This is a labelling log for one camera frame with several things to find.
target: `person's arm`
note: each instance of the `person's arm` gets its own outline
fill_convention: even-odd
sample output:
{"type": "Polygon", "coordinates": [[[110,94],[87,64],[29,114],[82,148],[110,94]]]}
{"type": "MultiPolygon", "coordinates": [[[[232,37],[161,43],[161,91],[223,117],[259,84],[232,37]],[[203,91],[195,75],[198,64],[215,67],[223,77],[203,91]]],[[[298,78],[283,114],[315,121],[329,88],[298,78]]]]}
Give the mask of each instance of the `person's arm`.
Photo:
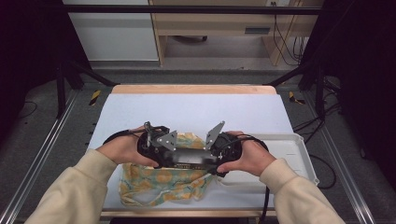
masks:
{"type": "Polygon", "coordinates": [[[344,223],[323,193],[254,141],[242,143],[241,159],[222,164],[218,172],[242,170],[259,176],[272,193],[279,223],[344,223]]]}
{"type": "Polygon", "coordinates": [[[117,164],[158,166],[136,151],[136,141],[135,136],[123,136],[89,150],[76,166],[67,168],[55,180],[25,223],[98,223],[106,185],[117,164]]]}

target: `right hand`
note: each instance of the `right hand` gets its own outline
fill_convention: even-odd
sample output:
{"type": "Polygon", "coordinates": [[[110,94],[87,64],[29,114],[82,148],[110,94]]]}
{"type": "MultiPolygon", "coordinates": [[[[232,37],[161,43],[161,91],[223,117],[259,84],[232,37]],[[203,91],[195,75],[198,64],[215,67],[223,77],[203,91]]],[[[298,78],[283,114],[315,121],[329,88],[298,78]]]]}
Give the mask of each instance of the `right hand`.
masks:
{"type": "MultiPolygon", "coordinates": [[[[240,131],[228,132],[232,135],[244,134],[240,131]]],[[[242,155],[237,161],[225,162],[218,167],[219,173],[229,172],[233,170],[240,170],[251,173],[255,176],[260,176],[262,172],[270,165],[276,158],[271,155],[262,145],[253,141],[242,141],[242,155]]]]}

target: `yellow patterned cloth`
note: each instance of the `yellow patterned cloth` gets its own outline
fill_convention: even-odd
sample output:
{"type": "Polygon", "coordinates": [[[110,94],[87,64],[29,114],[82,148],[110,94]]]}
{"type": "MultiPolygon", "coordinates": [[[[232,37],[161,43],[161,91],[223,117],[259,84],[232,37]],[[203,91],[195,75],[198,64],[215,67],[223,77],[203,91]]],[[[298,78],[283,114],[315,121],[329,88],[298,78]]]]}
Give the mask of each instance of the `yellow patterned cloth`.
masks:
{"type": "MultiPolygon", "coordinates": [[[[180,133],[177,147],[199,149],[204,147],[204,141],[193,133],[180,133]]],[[[122,165],[120,198],[128,206],[155,206],[169,200],[200,199],[212,178],[213,175],[205,170],[153,169],[125,163],[122,165]],[[138,200],[145,192],[155,192],[155,195],[148,202],[138,200]]]]}

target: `wooden table edge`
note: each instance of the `wooden table edge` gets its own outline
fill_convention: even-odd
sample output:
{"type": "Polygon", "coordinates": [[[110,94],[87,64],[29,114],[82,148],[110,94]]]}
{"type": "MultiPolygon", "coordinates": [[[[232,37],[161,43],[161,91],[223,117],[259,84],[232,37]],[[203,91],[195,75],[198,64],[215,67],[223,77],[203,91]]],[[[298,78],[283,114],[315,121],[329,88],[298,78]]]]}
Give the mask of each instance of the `wooden table edge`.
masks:
{"type": "MultiPolygon", "coordinates": [[[[101,217],[260,217],[262,209],[260,210],[157,210],[157,209],[144,209],[144,210],[113,210],[102,211],[101,217]]],[[[276,211],[268,209],[268,217],[275,217],[276,211]]]]}
{"type": "Polygon", "coordinates": [[[111,93],[276,94],[276,89],[262,85],[118,85],[111,93]]]}

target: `plastic tray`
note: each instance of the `plastic tray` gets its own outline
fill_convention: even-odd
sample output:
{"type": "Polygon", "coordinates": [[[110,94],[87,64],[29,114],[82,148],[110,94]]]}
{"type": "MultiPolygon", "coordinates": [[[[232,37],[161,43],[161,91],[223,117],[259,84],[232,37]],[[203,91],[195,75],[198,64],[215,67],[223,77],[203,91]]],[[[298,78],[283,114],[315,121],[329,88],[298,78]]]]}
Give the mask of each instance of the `plastic tray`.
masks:
{"type": "MultiPolygon", "coordinates": [[[[298,175],[304,176],[316,185],[319,183],[306,151],[304,139],[300,135],[296,133],[252,135],[261,139],[276,158],[284,158],[291,169],[298,175]]],[[[236,191],[251,192],[253,190],[262,190],[264,186],[257,176],[243,171],[232,171],[224,178],[219,177],[218,182],[226,189],[236,191]]]]}

